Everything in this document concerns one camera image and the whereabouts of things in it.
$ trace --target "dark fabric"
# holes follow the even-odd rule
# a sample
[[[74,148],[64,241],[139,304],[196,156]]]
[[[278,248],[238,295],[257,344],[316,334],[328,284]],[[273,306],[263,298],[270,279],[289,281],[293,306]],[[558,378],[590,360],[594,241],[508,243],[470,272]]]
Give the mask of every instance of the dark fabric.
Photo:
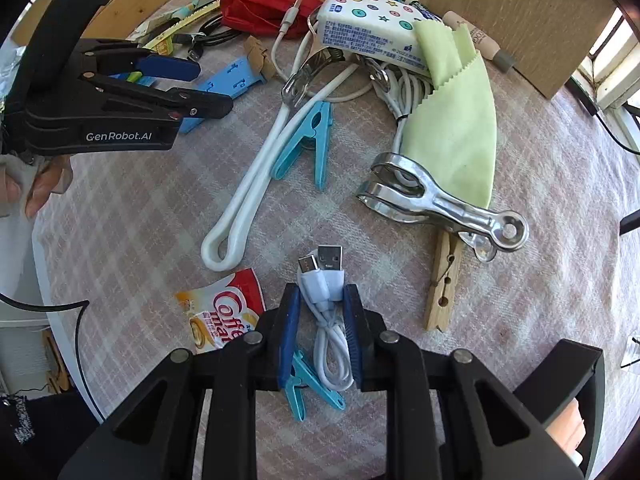
[[[98,422],[75,391],[29,400],[27,411],[35,436],[21,446],[12,427],[15,415],[0,410],[1,477],[54,480]]]

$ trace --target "screw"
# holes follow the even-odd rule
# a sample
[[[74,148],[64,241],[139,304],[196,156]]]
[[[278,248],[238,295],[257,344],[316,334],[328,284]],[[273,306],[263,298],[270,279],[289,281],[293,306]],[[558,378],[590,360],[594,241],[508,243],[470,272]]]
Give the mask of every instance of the screw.
[[[398,332],[394,332],[393,330],[385,330],[384,332],[380,332],[380,339],[382,339],[383,343],[397,343],[400,341],[400,336]]]
[[[185,348],[177,348],[170,355],[174,363],[183,363],[189,358],[189,351]]]
[[[468,365],[474,359],[471,352],[466,348],[458,348],[457,350],[454,350],[453,358],[463,365]]]
[[[244,339],[244,342],[249,345],[257,345],[262,341],[262,334],[255,330],[251,330],[251,332],[244,334],[242,339]]]

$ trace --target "blue clothespin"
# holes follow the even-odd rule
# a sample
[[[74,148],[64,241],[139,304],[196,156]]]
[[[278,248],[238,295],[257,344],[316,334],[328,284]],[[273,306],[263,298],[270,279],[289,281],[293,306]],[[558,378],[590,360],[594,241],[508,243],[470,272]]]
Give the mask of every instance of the blue clothespin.
[[[254,83],[266,83],[262,74],[254,75],[246,56],[239,57],[233,63],[228,64],[219,72],[207,79],[198,86],[198,90],[203,92],[215,92],[217,94],[226,94],[232,99],[244,94]],[[204,119],[195,119],[191,117],[184,118],[178,130],[181,134],[187,134],[193,130]]]
[[[322,191],[326,181],[326,160],[329,154],[329,127],[334,124],[331,117],[331,103],[317,102],[306,115],[305,120],[291,136],[273,165],[271,176],[283,179],[303,148],[316,150],[316,187]]]
[[[287,381],[287,384],[284,387],[284,393],[289,401],[289,407],[293,412],[293,417],[298,422],[305,420],[306,410],[301,391],[301,388],[304,388],[305,386],[308,386],[315,391],[321,399],[327,402],[330,406],[333,406],[336,410],[344,410],[345,403],[341,394],[338,392],[332,392],[322,385],[318,378],[318,374],[316,374],[314,368],[306,362],[304,354],[299,349],[296,349],[296,351],[293,352],[293,362],[291,367],[293,375]]]

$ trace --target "pink plaid tablecloth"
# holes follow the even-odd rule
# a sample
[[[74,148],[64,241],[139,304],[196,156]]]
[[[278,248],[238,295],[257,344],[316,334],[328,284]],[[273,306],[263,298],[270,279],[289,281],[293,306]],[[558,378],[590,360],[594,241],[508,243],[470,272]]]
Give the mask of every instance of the pink plaid tablecloth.
[[[241,56],[241,43],[208,50],[194,84]],[[283,65],[296,47],[282,47]],[[498,118],[492,207],[523,213],[531,237],[523,250],[488,265],[465,250],[448,332],[422,329],[436,230],[387,221],[354,196],[395,130],[373,93],[334,107],[324,193],[314,188],[309,153],[285,180],[270,184],[241,267],[255,269],[273,308],[294,279],[299,256],[319,243],[341,244],[348,282],[390,328],[425,349],[471,349],[509,388],[560,338],[603,348],[607,394],[595,475],[640,413],[640,378],[618,368],[640,322],[640,233],[618,237],[620,219],[640,205],[638,162],[566,90],[546,101],[518,73],[503,75],[491,65],[488,71]],[[226,118],[179,137],[169,152],[75,156],[72,187],[39,215],[36,233],[53,300],[92,302],[82,322],[81,357],[104,412],[173,348],[193,347],[173,294],[222,277],[201,263],[200,243],[260,148],[280,105],[280,86],[274,80],[251,88]],[[62,314],[70,338],[76,315]],[[304,312],[303,348],[312,347],[313,333]],[[306,421],[296,423],[282,394],[259,392],[259,477],[380,474],[385,397],[352,387],[345,398],[347,409],[338,412],[306,395]]]

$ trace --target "green cleaning cloth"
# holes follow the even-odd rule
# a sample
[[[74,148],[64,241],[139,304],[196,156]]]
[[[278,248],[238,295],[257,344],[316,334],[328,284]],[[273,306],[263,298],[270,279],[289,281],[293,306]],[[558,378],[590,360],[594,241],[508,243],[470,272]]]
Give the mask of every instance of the green cleaning cloth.
[[[466,25],[414,23],[433,93],[408,117],[401,155],[427,169],[446,192],[487,208],[494,185],[494,96]]]

